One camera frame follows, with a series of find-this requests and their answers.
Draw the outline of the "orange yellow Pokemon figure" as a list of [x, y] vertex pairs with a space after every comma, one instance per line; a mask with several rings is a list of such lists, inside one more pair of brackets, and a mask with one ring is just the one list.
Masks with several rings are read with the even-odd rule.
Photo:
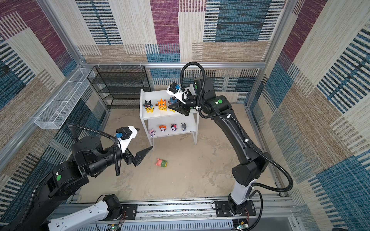
[[166, 100], [164, 100], [164, 99], [160, 99], [160, 100], [157, 102], [156, 106], [158, 107], [158, 109], [159, 109], [160, 111], [167, 111]]

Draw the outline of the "grey hood Doraemon figure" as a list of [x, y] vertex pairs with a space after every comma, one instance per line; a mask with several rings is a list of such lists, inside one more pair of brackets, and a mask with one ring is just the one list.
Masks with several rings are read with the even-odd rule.
[[181, 123], [181, 129], [182, 129], [182, 131], [186, 131], [187, 130], [186, 123]]

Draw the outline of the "orange crab hood Doraemon figure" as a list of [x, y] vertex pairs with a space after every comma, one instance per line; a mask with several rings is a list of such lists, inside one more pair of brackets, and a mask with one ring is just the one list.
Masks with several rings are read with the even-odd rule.
[[167, 130], [167, 127], [165, 125], [160, 125], [159, 129], [161, 132], [165, 132]]

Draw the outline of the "pink hood Doraemon figure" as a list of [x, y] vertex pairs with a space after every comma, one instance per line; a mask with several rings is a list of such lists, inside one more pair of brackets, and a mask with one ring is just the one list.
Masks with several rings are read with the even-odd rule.
[[151, 130], [149, 131], [149, 135], [150, 135], [151, 137], [154, 137], [154, 136], [155, 136], [155, 133], [156, 133], [156, 131], [155, 131], [154, 129], [151, 129]]

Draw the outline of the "black blue Luxray figure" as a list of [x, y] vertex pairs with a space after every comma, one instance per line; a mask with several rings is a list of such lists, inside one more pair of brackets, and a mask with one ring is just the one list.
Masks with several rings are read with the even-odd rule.
[[151, 100], [149, 100], [149, 101], [145, 100], [144, 108], [145, 108], [147, 113], [153, 113], [154, 112], [154, 106], [151, 103]]

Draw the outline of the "blue hood Pikachu figure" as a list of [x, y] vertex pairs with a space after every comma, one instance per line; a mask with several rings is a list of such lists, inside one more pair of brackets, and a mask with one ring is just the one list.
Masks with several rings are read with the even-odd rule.
[[170, 108], [170, 106], [172, 105], [172, 104], [174, 104], [174, 103], [176, 103], [178, 100], [177, 100], [177, 98], [176, 97], [171, 97], [170, 99], [169, 99], [169, 101], [168, 101], [168, 109], [170, 110], [170, 111], [172, 111], [172, 112], [176, 112], [175, 110], [173, 110], [173, 109], [171, 109]]

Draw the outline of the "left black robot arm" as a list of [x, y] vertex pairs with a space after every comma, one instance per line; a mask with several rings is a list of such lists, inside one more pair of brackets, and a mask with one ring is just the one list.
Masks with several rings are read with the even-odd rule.
[[27, 206], [2, 231], [72, 231], [93, 221], [122, 219], [127, 212], [114, 194], [95, 205], [62, 218], [49, 219], [54, 210], [89, 183], [89, 177], [99, 176], [109, 166], [120, 175], [122, 161], [138, 166], [153, 149], [151, 146], [133, 156], [128, 146], [138, 129], [121, 127], [115, 135], [85, 126], [70, 124], [68, 129], [75, 143], [71, 156], [57, 165], [39, 181]]

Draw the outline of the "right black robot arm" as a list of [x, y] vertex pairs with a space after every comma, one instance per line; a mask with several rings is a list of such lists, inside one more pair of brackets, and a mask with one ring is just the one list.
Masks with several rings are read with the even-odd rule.
[[[183, 81], [185, 70], [190, 66], [196, 66], [201, 71], [200, 77], [194, 79], [194, 94], [185, 89]], [[190, 111], [194, 109], [201, 118], [211, 119], [222, 130], [234, 148], [240, 163], [232, 168], [235, 184], [227, 201], [229, 213], [232, 216], [238, 216], [245, 212], [255, 193], [254, 187], [261, 187], [273, 192], [288, 192], [293, 188], [293, 179], [288, 171], [275, 162], [269, 152], [262, 152], [257, 147], [238, 121], [228, 99], [223, 95], [216, 95], [212, 81], [206, 76], [205, 69], [200, 63], [186, 63], [180, 72], [180, 84], [172, 83], [167, 88], [167, 93], [177, 99], [176, 103], [169, 106], [170, 109], [185, 116], [188, 116]], [[257, 182], [268, 164], [272, 164], [287, 178], [288, 185], [286, 187], [277, 188]]]

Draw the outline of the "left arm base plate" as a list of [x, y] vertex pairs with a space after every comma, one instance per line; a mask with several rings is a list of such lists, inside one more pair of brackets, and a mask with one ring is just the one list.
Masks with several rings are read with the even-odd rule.
[[138, 204], [122, 204], [109, 212], [107, 219], [123, 222], [135, 220]]

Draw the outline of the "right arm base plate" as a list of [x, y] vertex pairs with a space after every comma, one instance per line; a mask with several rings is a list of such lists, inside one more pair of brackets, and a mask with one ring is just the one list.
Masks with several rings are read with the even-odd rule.
[[236, 205], [233, 201], [216, 200], [212, 202], [211, 207], [216, 211], [217, 217], [256, 216], [256, 210], [252, 200], [247, 200], [241, 205]]

